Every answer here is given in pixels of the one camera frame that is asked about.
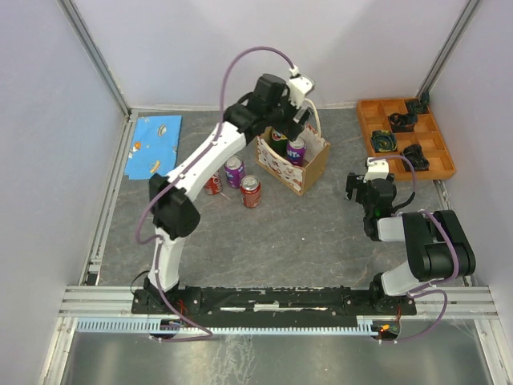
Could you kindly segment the red Coke can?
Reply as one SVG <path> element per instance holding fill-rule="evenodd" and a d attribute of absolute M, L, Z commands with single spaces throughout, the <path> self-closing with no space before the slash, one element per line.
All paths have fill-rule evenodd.
<path fill-rule="evenodd" d="M 216 171 L 204 185 L 204 190 L 208 195 L 216 195 L 221 193 L 222 189 L 220 172 Z"/>
<path fill-rule="evenodd" d="M 246 208 L 256 208 L 261 202 L 261 183 L 255 176 L 245 176 L 240 182 L 242 201 Z"/>

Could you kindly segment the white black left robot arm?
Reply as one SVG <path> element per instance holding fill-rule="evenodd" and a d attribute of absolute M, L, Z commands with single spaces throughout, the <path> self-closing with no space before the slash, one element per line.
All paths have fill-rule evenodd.
<path fill-rule="evenodd" d="M 213 132 L 181 165 L 149 180 L 156 250 L 144 289 L 159 312 L 176 307 L 184 243 L 200 222 L 194 205 L 200 190 L 230 157 L 267 128 L 297 138 L 305 122 L 297 113 L 313 89 L 314 82 L 305 75 L 295 74 L 288 80 L 262 75 L 253 91 L 226 109 Z"/>

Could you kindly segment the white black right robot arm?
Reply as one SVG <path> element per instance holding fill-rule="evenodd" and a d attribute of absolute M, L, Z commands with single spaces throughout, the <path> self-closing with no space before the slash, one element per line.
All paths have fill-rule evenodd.
<path fill-rule="evenodd" d="M 379 314 L 404 308 L 417 295 L 470 276 L 476 268 L 475 253 L 454 211 L 403 213 L 415 191 L 401 204 L 394 203 L 397 188 L 388 160 L 388 156 L 367 158 L 366 173 L 349 173 L 345 186 L 347 198 L 364 210 L 366 236 L 372 241 L 402 242 L 406 247 L 406 261 L 377 274 L 364 295 L 371 310 Z"/>

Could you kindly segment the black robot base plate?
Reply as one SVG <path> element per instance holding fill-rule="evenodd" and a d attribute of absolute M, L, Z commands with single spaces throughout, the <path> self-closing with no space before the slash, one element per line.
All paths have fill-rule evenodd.
<path fill-rule="evenodd" d="M 415 302 L 396 310 L 373 310 L 367 290 L 321 288 L 226 288 L 186 286 L 165 298 L 136 290 L 131 312 L 157 316 L 163 332 L 314 332 L 356 329 L 358 317 L 399 319 L 417 313 Z"/>

